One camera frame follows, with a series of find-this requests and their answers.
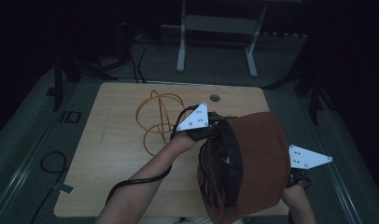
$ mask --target black strap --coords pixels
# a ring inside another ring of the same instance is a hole
[[[113,196],[113,194],[115,193],[117,189],[121,187],[129,186],[129,185],[146,184],[146,183],[158,181],[160,179],[165,178],[167,175],[169,175],[171,170],[172,170],[172,166],[170,166],[165,172],[163,172],[163,174],[157,175],[155,177],[144,178],[144,179],[129,179],[129,180],[121,181],[110,190],[110,193],[108,194],[108,197],[105,203],[108,203],[108,201],[110,200],[110,198]]]

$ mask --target table top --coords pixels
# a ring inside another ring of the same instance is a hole
[[[208,111],[215,111],[221,116],[239,117],[269,111],[259,88],[105,83],[97,94],[64,181],[74,191],[71,194],[60,193],[54,209],[57,217],[97,217],[111,188],[128,179],[151,159],[143,145],[146,131],[136,121],[136,110],[150,98],[152,91],[176,94],[183,100],[184,106],[207,102]],[[220,98],[216,103],[210,100],[213,94]],[[182,105],[172,98],[162,99],[170,122],[175,123],[183,110]],[[161,123],[158,100],[144,105],[137,119],[147,128]],[[207,217],[196,178],[202,143],[176,159],[145,217]],[[146,146],[157,153],[164,146],[161,135],[149,133]],[[287,213],[288,208],[280,202],[256,215]]]

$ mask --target brown cloth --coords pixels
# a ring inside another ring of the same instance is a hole
[[[288,144],[271,112],[223,120],[201,148],[198,182],[213,223],[232,224],[278,204],[288,182]]]

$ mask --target black cable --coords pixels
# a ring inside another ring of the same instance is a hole
[[[163,172],[163,174],[157,175],[155,177],[144,178],[144,179],[129,179],[129,180],[121,181],[110,190],[110,193],[108,194],[107,200],[105,201],[105,203],[108,203],[108,201],[110,200],[110,198],[113,196],[113,194],[115,193],[117,189],[125,187],[125,186],[129,186],[129,185],[146,184],[146,183],[158,181],[160,179],[165,178],[167,175],[169,175],[171,170],[172,170],[172,166],[170,166],[165,172]]]
[[[62,168],[60,170],[57,170],[57,171],[53,171],[53,170],[49,170],[45,167],[44,165],[44,161],[46,158],[48,158],[49,156],[53,155],[53,154],[59,154],[62,156],[63,158],[63,164],[62,164]],[[50,153],[48,153],[47,155],[45,155],[42,159],[41,159],[41,162],[40,162],[40,166],[41,166],[41,169],[48,173],[48,174],[59,174],[58,177],[56,178],[56,182],[55,182],[55,186],[56,184],[58,184],[61,180],[61,177],[62,175],[64,174],[64,172],[66,172],[68,170],[68,168],[66,168],[66,164],[67,164],[67,158],[64,156],[64,154],[60,151],[52,151]],[[35,214],[33,215],[32,217],[32,220],[30,221],[31,224],[35,223],[35,219],[38,215],[38,213],[40,212],[42,206],[44,205],[44,203],[47,201],[47,199],[49,198],[50,194],[54,191],[54,187],[50,188],[49,192],[47,193],[47,195],[44,197],[43,201],[41,202],[41,204],[38,206],[37,210],[35,210]]]
[[[144,78],[144,76],[143,76],[143,74],[141,72],[141,69],[140,69],[141,62],[142,62],[144,54],[146,52],[146,48],[145,48],[145,46],[142,43],[139,43],[138,41],[135,41],[134,43],[140,45],[143,48],[143,51],[141,53],[139,62],[137,63],[137,66],[135,65],[133,55],[132,54],[130,55],[130,61],[132,63],[132,67],[133,67],[133,76],[134,76],[134,79],[136,80],[137,83],[139,83],[139,80],[137,78],[137,74],[140,76],[140,78],[141,78],[141,80],[142,80],[143,83],[147,83],[147,81]]]

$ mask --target white metal stand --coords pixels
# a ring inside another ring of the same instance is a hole
[[[253,35],[253,39],[245,51],[250,76],[256,77],[258,74],[254,63],[253,51],[260,35],[260,28],[266,9],[267,7],[262,9],[257,20],[188,15],[186,14],[186,1],[183,0],[181,9],[181,38],[180,47],[178,50],[177,72],[184,71],[184,61],[186,58],[186,30],[199,30]]]

